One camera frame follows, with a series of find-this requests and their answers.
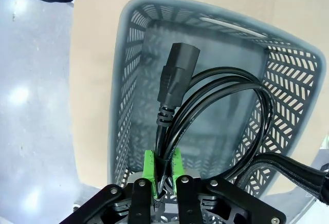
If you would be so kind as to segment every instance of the green object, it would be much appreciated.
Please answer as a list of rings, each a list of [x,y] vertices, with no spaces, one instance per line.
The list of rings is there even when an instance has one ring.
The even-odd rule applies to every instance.
[[[176,148],[174,155],[171,160],[171,168],[172,168],[172,176],[173,176],[173,184],[174,184],[174,193],[176,194],[176,180],[178,177],[185,174],[183,168],[183,161],[181,159],[180,149]]]
[[[151,182],[153,197],[157,198],[155,181],[155,160],[153,151],[145,151],[143,178],[148,179]]]

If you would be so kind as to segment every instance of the gray plastic basket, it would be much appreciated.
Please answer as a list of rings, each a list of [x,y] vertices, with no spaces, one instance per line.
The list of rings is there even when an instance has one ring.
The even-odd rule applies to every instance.
[[[325,75],[324,56],[317,48],[250,17],[204,3],[132,0],[121,14],[115,50],[108,181],[121,183],[127,169],[142,171],[144,151],[154,149],[160,74],[172,43],[177,42],[201,50],[195,73],[233,66],[259,77],[277,103],[273,129],[260,151],[289,154],[298,144]],[[179,144],[185,167],[198,170],[201,177],[227,169],[248,149],[259,122],[260,105],[252,91],[216,102],[194,121]],[[255,172],[246,190],[260,196],[273,175],[269,169]]]

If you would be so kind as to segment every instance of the beige tabletop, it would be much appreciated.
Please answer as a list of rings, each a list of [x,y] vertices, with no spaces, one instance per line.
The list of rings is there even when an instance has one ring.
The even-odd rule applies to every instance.
[[[70,52],[70,105],[80,180],[107,182],[107,138],[114,49],[120,13],[130,0],[76,0]],[[254,17],[318,47],[329,59],[329,0],[196,0]],[[328,75],[292,158],[310,165],[329,119]],[[280,176],[269,194],[292,190]]]

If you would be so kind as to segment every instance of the floor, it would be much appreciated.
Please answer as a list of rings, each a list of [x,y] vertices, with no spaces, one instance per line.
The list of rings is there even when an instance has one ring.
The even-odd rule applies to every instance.
[[[0,216],[15,224],[58,223],[79,197],[68,106],[72,11],[0,0]]]

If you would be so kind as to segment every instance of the screw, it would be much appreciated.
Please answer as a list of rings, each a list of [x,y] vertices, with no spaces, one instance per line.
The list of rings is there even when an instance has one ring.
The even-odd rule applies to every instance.
[[[218,185],[218,182],[213,179],[213,180],[210,181],[210,185],[211,186],[217,186]]]
[[[118,189],[116,189],[116,188],[112,188],[112,189],[111,189],[111,193],[112,193],[112,194],[116,194],[117,192],[118,192]]]
[[[280,223],[280,219],[278,219],[277,217],[274,217],[274,218],[272,218],[271,223],[272,224],[279,224]]]
[[[181,179],[181,181],[182,181],[183,183],[187,183],[187,182],[189,182],[189,178],[188,178],[188,177],[183,177],[183,178]]]
[[[144,180],[141,180],[138,184],[139,184],[139,186],[144,186],[145,185],[145,181]]]

